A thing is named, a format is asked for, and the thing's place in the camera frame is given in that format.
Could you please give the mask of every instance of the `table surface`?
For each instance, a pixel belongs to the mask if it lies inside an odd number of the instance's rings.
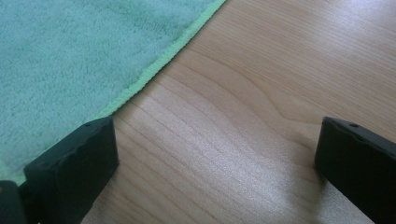
[[[114,116],[83,223],[371,223],[315,170],[321,120],[396,141],[396,2],[229,0]]]

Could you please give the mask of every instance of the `towel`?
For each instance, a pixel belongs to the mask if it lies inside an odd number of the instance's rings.
[[[0,179],[108,116],[224,0],[0,0]]]

